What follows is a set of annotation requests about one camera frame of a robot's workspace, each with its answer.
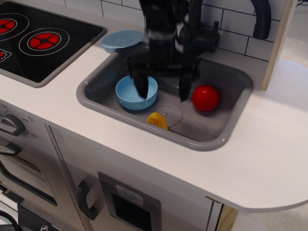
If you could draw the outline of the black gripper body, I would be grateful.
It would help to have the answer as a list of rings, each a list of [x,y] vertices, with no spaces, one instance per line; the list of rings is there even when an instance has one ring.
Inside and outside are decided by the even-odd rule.
[[[132,78],[189,76],[200,77],[200,59],[179,52],[175,45],[177,34],[162,39],[149,38],[146,48],[125,55],[124,62]]]

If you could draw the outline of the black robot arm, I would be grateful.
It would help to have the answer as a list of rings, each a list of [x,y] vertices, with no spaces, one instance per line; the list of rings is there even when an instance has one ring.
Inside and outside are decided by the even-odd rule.
[[[178,77],[179,96],[187,100],[193,81],[200,76],[199,60],[177,51],[177,25],[188,13],[186,0],[141,0],[149,49],[126,57],[127,71],[138,94],[148,95],[148,77]]]

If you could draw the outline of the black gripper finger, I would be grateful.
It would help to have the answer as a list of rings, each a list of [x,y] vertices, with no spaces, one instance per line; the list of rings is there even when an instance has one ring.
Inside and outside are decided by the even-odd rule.
[[[146,99],[148,95],[148,76],[140,71],[132,71],[132,78],[138,94]]]
[[[188,99],[192,83],[194,80],[193,72],[188,71],[185,72],[181,77],[180,77],[180,82],[179,82],[179,95],[180,95],[180,100],[185,101]]]

